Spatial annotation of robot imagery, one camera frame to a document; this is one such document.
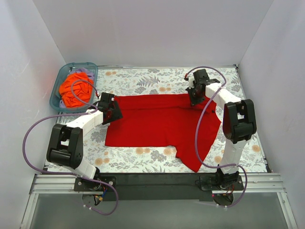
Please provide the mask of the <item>red t shirt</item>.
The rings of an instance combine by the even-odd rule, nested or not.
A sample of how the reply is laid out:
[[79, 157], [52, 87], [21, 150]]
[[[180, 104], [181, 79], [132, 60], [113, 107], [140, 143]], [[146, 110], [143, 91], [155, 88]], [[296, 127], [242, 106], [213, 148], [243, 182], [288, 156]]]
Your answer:
[[105, 145], [174, 146], [176, 157], [198, 172], [220, 127], [216, 104], [191, 106], [187, 94], [149, 94], [115, 99], [123, 118], [110, 123]]

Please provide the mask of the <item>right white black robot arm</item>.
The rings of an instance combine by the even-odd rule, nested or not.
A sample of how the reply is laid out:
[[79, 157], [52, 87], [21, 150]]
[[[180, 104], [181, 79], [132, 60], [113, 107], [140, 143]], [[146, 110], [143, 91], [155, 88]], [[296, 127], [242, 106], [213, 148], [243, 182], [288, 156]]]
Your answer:
[[228, 187], [237, 182], [244, 146], [257, 131], [254, 103], [229, 92], [225, 88], [226, 80], [221, 83], [209, 78], [205, 66], [195, 67], [189, 72], [193, 76], [185, 74], [184, 79], [189, 84], [186, 91], [191, 105], [197, 105], [208, 98], [204, 110], [207, 110], [211, 102], [223, 110], [223, 133], [226, 138], [224, 156], [215, 167], [216, 173], [210, 183]]

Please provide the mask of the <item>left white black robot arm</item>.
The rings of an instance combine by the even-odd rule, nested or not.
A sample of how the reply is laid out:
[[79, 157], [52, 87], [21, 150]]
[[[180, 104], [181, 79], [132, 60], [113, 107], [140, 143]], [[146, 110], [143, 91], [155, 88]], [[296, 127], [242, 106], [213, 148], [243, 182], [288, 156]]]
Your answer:
[[65, 125], [56, 124], [46, 154], [48, 162], [90, 179], [98, 174], [98, 169], [83, 157], [83, 137], [99, 125], [123, 118], [114, 94], [102, 93], [95, 105], [97, 110], [88, 109], [86, 115]]

